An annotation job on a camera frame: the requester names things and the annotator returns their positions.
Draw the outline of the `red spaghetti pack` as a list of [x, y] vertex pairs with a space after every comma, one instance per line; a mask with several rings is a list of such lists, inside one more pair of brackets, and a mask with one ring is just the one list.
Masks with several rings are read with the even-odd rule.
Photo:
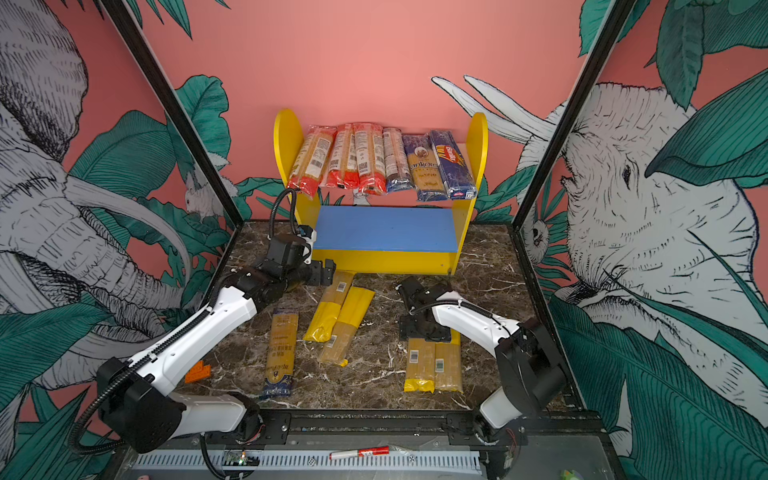
[[312, 125], [292, 166], [288, 186], [314, 198], [323, 178], [337, 128]]
[[382, 196], [386, 193], [383, 128], [379, 124], [357, 122], [353, 124], [358, 190], [364, 194]]
[[323, 185], [348, 190], [359, 187], [359, 173], [355, 146], [354, 125], [342, 124], [337, 128]]

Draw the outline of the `clear blue-end spaghetti pack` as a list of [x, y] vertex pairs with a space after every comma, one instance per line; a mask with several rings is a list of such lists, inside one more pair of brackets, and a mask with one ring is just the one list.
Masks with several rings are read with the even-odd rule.
[[402, 133], [397, 128], [383, 129], [386, 188], [388, 193], [414, 188]]

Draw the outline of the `blue Barilla spaghetti pack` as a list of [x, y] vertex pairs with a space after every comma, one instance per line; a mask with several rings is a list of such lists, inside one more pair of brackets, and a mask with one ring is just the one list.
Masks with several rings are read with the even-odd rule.
[[468, 163], [449, 130], [428, 133], [447, 196], [451, 200], [473, 200], [477, 190]]

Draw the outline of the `dark-blue-top Arbella spaghetti pack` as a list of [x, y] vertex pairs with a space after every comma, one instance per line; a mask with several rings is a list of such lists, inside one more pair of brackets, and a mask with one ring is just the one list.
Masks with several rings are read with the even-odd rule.
[[412, 181], [420, 202], [447, 200], [448, 196], [427, 134], [404, 134], [402, 136]]

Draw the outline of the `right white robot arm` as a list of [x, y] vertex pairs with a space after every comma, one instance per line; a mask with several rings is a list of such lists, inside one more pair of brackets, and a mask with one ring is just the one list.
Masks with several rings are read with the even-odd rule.
[[476, 305], [445, 283], [422, 285], [413, 276], [396, 285], [406, 313], [401, 335], [446, 340], [455, 331], [493, 355], [501, 386], [477, 408], [474, 435], [494, 441], [522, 417], [539, 414], [567, 384], [565, 362], [548, 329], [536, 318], [525, 322]]

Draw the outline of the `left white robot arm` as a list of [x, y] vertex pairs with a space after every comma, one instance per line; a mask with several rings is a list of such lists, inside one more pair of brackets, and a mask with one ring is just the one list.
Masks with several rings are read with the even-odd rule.
[[272, 235], [263, 259], [221, 278], [209, 301], [171, 333], [127, 360], [107, 360], [97, 372], [96, 399], [70, 429], [70, 450], [98, 455], [127, 444], [148, 453], [172, 438], [218, 432], [241, 444], [256, 440], [264, 421], [244, 395], [185, 396], [175, 389], [208, 352], [285, 293], [331, 284], [335, 264], [313, 259], [316, 239], [307, 225]]

